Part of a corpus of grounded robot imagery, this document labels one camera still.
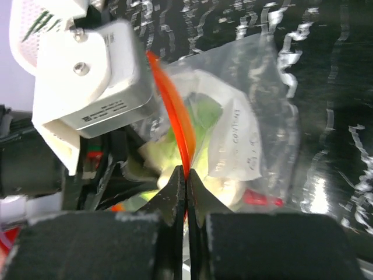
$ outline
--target orange tubing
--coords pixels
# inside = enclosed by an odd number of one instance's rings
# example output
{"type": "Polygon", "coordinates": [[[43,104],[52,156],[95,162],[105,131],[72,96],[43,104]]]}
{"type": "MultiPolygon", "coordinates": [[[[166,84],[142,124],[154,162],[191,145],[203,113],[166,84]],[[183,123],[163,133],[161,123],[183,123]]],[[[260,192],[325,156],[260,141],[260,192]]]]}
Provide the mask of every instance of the orange tubing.
{"type": "Polygon", "coordinates": [[[185,179],[188,178],[196,148],[196,137],[188,110],[167,74],[161,69],[159,58],[152,52],[146,53],[154,80],[163,99],[179,147],[185,179]]]}

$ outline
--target clear plastic bag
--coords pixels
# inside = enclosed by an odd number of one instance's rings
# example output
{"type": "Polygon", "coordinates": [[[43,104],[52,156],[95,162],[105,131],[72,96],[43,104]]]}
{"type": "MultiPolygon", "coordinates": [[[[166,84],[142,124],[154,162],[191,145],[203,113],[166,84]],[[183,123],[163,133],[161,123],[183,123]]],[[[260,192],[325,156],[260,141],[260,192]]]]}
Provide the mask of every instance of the clear plastic bag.
{"type": "MultiPolygon", "coordinates": [[[[297,111],[286,98],[272,37],[256,34],[164,67],[196,135],[194,168],[235,211],[266,212],[286,199],[298,148],[297,111]]],[[[167,184],[180,154],[166,110],[133,124],[146,165],[167,184]]]]}

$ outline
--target white 3d-printed part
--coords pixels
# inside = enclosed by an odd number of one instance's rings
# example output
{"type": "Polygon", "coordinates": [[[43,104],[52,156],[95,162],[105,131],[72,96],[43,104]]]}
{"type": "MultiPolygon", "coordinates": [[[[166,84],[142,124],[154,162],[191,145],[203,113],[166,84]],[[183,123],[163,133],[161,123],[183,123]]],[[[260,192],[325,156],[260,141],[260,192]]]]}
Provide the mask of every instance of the white 3d-printed part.
{"type": "Polygon", "coordinates": [[[70,175],[76,172],[80,136],[60,118],[96,100],[111,77],[103,37],[95,32],[85,36],[78,42],[68,31],[46,33],[38,53],[32,121],[70,175]],[[85,75],[74,71],[80,62],[89,69],[85,75]]]}
{"type": "Polygon", "coordinates": [[[83,18],[87,15],[89,0],[36,0],[50,13],[60,19],[83,18]]]}

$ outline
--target white plastic part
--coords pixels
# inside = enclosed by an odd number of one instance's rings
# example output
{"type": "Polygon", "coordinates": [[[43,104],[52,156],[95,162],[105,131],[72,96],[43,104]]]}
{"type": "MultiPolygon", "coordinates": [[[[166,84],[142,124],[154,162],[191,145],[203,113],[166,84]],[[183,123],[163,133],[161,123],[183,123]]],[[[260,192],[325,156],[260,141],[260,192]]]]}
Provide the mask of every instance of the white plastic part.
{"type": "Polygon", "coordinates": [[[36,0],[53,15],[61,19],[83,18],[87,15],[89,0],[36,0]]]}
{"type": "Polygon", "coordinates": [[[78,165],[80,136],[59,119],[96,100],[111,76],[103,37],[96,32],[85,35],[78,42],[68,31],[44,34],[37,61],[32,122],[71,176],[78,165]],[[84,76],[73,70],[79,62],[89,67],[84,76]]]}
{"type": "Polygon", "coordinates": [[[39,198],[27,199],[24,195],[12,195],[0,199],[0,221],[2,224],[17,222],[62,209],[60,192],[39,198]]]}
{"type": "MultiPolygon", "coordinates": [[[[64,0],[49,0],[48,2],[65,4],[64,0]]],[[[98,10],[102,10],[103,2],[104,0],[91,0],[91,4],[98,10]]],[[[26,41],[22,42],[29,28],[45,10],[45,7],[39,5],[38,0],[12,0],[9,25],[10,50],[17,63],[33,76],[36,74],[40,36],[45,33],[57,19],[61,19],[61,22],[49,32],[65,31],[68,28],[68,17],[58,18],[54,16],[46,27],[43,27],[37,33],[31,34],[26,41]]]]}

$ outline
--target bolt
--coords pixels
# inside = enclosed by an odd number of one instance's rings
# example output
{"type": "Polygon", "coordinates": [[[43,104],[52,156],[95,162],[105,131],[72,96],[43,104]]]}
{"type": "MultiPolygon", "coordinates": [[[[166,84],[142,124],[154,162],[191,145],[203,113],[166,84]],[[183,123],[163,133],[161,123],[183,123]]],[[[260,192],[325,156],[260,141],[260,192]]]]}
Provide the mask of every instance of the bolt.
{"type": "Polygon", "coordinates": [[[82,28],[77,28],[75,30],[72,30],[72,34],[74,36],[74,39],[78,43],[82,43],[82,42],[86,41],[87,38],[88,38],[87,34],[84,32],[84,30],[82,28]]]}
{"type": "Polygon", "coordinates": [[[78,62],[74,66],[74,72],[75,72],[75,74],[77,74],[79,76],[85,76],[89,72],[89,67],[84,62],[78,62]]]}

